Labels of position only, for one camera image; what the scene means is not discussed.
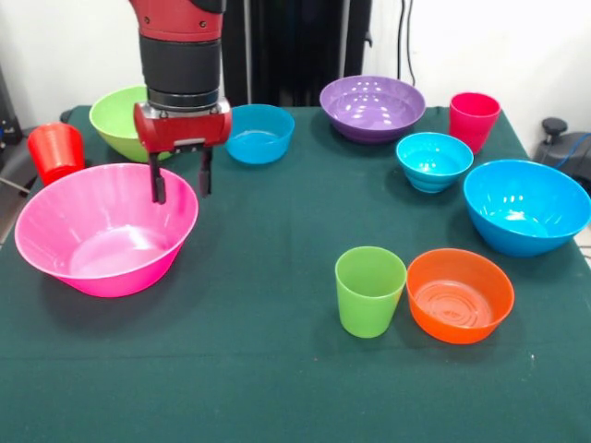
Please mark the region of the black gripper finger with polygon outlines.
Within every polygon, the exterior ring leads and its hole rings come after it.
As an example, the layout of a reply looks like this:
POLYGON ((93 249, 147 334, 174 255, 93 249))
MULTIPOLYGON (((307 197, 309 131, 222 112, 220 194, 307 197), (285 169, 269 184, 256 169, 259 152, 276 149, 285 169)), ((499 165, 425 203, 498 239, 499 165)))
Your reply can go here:
POLYGON ((211 164, 212 148, 202 148, 200 151, 199 192, 203 198, 211 194, 211 164))
POLYGON ((158 204, 165 203, 165 182, 161 175, 158 160, 159 154, 150 152, 148 154, 150 174, 151 174, 151 194, 152 201, 158 204))

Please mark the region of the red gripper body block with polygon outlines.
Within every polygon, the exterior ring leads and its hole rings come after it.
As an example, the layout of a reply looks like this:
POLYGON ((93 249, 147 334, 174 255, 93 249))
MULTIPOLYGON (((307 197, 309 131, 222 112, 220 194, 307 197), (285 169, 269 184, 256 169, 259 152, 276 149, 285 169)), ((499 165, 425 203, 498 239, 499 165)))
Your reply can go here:
POLYGON ((196 112, 165 111, 148 102, 137 102, 133 119, 142 147, 149 154, 159 154, 222 145, 230 136, 232 109, 226 99, 196 112))

